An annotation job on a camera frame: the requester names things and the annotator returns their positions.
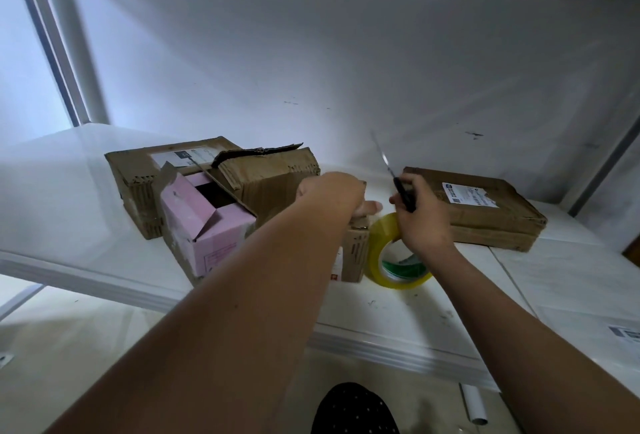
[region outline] polka dot clothing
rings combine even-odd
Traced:
[[[311,434],[399,434],[387,405],[358,383],[329,390],[314,418]]]

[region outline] cardboard box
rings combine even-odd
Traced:
[[[255,215],[205,172],[165,163],[153,184],[163,237],[191,282],[211,273],[255,228]]]
[[[505,180],[406,167],[447,204],[456,242],[527,252],[547,218]]]
[[[331,280],[360,282],[369,252],[369,220],[352,220],[333,263]]]
[[[104,157],[109,162],[120,197],[133,222],[145,239],[162,235],[162,222],[156,207],[152,183],[160,168],[168,160],[179,167],[180,173],[199,172],[190,159],[208,167],[220,151],[240,149],[228,139],[219,136],[202,141],[168,144],[148,148],[113,151]]]
[[[296,190],[320,166],[301,144],[221,152],[211,165],[213,176],[257,215],[256,226],[296,200]]]

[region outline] forearm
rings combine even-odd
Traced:
[[[254,233],[50,432],[258,432],[301,356],[355,208],[309,193]]]
[[[635,429],[640,401],[524,311],[457,250],[419,255],[528,433]]]

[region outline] person's right hand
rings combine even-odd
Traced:
[[[404,244],[418,256],[429,257],[454,247],[449,212],[420,175],[404,173],[400,180],[413,185],[415,212],[409,213],[399,194],[389,198],[396,206],[397,220]]]

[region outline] beige tile floor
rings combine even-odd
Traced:
[[[30,283],[0,276],[0,304]],[[161,314],[46,287],[0,323],[0,432],[42,432]],[[465,413],[458,384],[308,349],[278,415],[277,431],[310,432],[316,407],[340,382],[358,382],[385,402],[402,434],[517,434],[500,396],[483,392],[489,424]]]

